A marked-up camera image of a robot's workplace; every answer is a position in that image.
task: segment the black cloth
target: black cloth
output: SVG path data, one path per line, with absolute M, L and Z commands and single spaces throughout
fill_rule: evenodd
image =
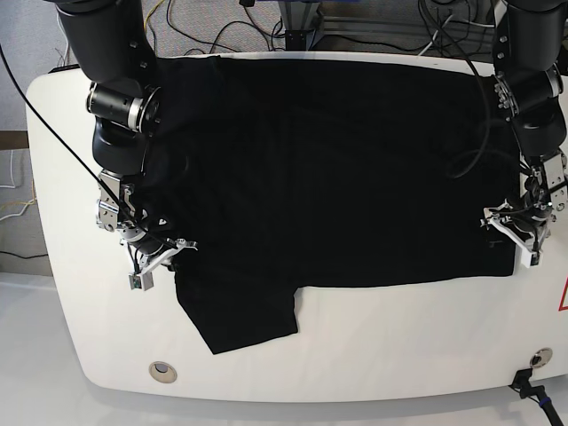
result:
M 199 243 L 175 257 L 177 299 L 213 353 L 296 333 L 301 287 L 513 272 L 514 244 L 489 244 L 479 221 L 515 192 L 515 162 L 486 154 L 446 177 L 480 144 L 474 77 L 218 57 L 160 69 L 162 124 L 137 192 Z M 491 148 L 518 156 L 505 128 Z

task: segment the silver ring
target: silver ring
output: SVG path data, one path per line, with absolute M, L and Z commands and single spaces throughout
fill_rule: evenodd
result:
M 144 109 L 142 110 L 142 114 L 140 115 L 140 117 L 138 118 L 138 130 L 140 132 L 142 132 L 142 123 L 144 121 L 144 115 L 146 114 L 146 110 L 148 108 L 148 105 L 150 105 L 150 102 L 152 102 L 152 99 L 154 98 L 155 94 L 158 92 L 158 90 L 161 89 L 160 87 L 158 87 L 156 90 L 154 90 L 151 94 L 150 97 L 148 98 L 148 101 L 144 104 Z
M 97 89 L 97 84 L 91 84 L 91 88 L 89 89 L 89 96 L 87 96 L 87 111 L 89 111 L 91 114 L 92 95 L 95 93 L 95 89 Z
M 546 72 L 546 75 L 552 89 L 552 98 L 557 98 L 564 91 L 564 87 L 562 82 L 560 82 L 561 77 L 559 77 L 560 73 L 556 64 Z
M 132 104 L 130 105 L 130 109 L 128 111 L 128 127 L 131 130 L 137 131 L 138 127 L 136 125 L 138 121 L 138 114 L 140 113 L 140 108 L 142 107 L 142 102 L 144 102 L 141 98 L 134 98 L 132 100 Z

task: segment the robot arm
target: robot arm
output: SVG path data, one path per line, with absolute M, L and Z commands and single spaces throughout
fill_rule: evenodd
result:
M 558 102 L 564 87 L 556 67 L 566 6 L 566 0 L 509 0 L 494 38 L 499 108 L 530 176 L 520 199 L 485 210 L 484 224 L 508 235 L 522 249 L 526 266 L 539 263 L 548 225 L 568 204 L 566 159 L 560 150 L 566 125 Z
M 101 188 L 99 226 L 121 233 L 133 265 L 130 284 L 148 289 L 157 265 L 167 264 L 181 249 L 196 249 L 196 243 L 156 239 L 147 230 L 159 228 L 163 219 L 148 217 L 130 202 L 160 123 L 156 57 L 146 40 L 140 0 L 47 1 L 57 5 L 79 65 L 93 81 L 87 100 L 97 117 L 93 156 L 103 168 L 99 177 L 115 195 Z M 523 250 L 527 266 L 539 263 L 548 223 L 568 203 L 566 160 L 559 149 L 566 137 L 558 103 L 563 85 L 555 65 L 567 4 L 509 0 L 493 49 L 499 107 L 531 176 L 518 200 L 486 209 L 483 224 L 510 237 Z M 140 262 L 130 248 L 143 255 Z
M 169 264 L 181 249 L 197 248 L 193 241 L 172 239 L 163 217 L 151 217 L 131 202 L 146 149 L 160 123 L 157 61 L 146 40 L 141 3 L 47 1 L 56 4 L 77 61 L 92 80 L 87 109 L 96 116 L 93 157 L 103 168 L 99 179 L 112 192 L 101 187 L 98 225 L 121 234 L 132 263 L 130 286 L 149 289 L 155 267 Z

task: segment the black connector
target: black connector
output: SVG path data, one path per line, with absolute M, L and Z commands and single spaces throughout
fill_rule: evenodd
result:
M 552 405 L 552 399 L 550 399 L 547 392 L 545 392 L 544 386 L 532 386 L 529 382 L 529 379 L 533 376 L 532 370 L 532 368 L 518 370 L 513 383 L 509 387 L 517 391 L 521 399 L 536 397 L 539 407 L 542 408 L 544 414 L 547 415 L 550 424 L 552 426 L 564 426 L 560 416 Z

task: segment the metal plate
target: metal plate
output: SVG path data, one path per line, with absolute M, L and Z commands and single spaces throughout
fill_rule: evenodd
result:
M 540 351 L 532 355 L 531 367 L 541 368 L 546 366 L 552 359 L 552 350 L 550 348 L 543 348 Z

